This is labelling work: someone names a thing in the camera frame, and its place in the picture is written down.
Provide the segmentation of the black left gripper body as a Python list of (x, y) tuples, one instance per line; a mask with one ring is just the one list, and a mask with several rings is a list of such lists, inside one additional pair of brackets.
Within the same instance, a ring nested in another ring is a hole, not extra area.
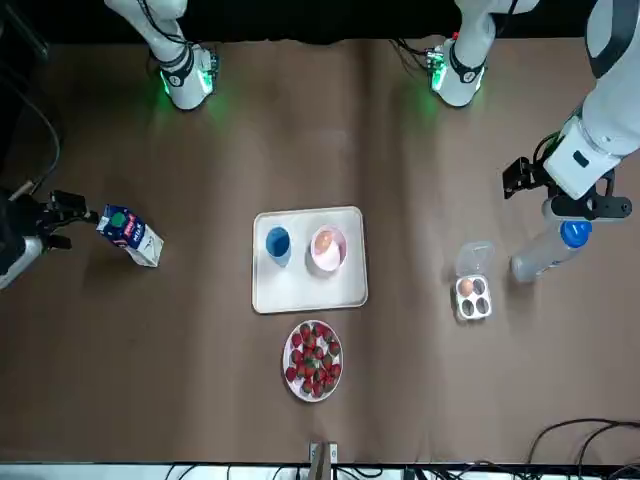
[(565, 195), (550, 199), (551, 212), (558, 218), (595, 219), (596, 215), (584, 200), (574, 200)]

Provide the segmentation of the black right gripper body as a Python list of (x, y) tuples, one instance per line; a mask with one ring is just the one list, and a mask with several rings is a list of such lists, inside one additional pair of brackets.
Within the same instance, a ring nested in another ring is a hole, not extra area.
[(21, 195), (10, 200), (9, 192), (1, 193), (1, 239), (17, 240), (22, 237), (47, 237), (51, 228), (49, 205), (30, 195)]

